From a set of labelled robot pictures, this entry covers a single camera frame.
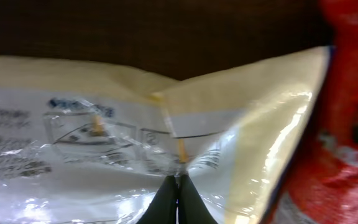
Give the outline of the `beige snack bag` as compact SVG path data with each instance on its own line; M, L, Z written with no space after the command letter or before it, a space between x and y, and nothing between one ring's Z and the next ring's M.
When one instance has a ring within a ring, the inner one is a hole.
M135 223L178 174L218 223L260 223L330 58L315 47L177 81L0 56L0 223Z

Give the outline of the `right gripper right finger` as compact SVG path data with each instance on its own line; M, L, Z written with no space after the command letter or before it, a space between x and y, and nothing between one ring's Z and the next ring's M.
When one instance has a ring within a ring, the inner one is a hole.
M178 222L179 224L217 224L206 208L189 175L180 177Z

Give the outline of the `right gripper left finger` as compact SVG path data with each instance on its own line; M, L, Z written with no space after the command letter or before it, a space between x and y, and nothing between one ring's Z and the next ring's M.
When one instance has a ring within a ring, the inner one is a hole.
M173 175L166 176L137 224L176 224L178 186Z

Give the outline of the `red snack bag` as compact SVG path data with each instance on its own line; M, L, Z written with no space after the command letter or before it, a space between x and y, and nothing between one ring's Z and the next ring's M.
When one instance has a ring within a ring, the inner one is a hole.
M335 30L324 85L264 223L358 224L358 0L324 0Z

